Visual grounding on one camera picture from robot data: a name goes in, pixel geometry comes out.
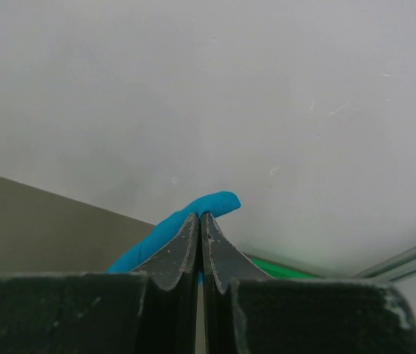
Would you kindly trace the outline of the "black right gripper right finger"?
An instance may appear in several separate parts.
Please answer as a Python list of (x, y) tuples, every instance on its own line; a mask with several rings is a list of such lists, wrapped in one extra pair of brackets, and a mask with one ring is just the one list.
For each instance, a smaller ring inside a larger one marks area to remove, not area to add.
[(276, 279), (201, 219), (208, 353), (416, 353), (416, 318), (392, 285)]

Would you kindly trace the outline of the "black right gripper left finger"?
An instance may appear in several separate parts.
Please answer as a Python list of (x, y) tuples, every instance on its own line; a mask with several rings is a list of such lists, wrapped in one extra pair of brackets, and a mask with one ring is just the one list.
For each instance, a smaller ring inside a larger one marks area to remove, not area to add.
[(193, 353), (198, 217), (133, 271), (0, 276), (0, 353)]

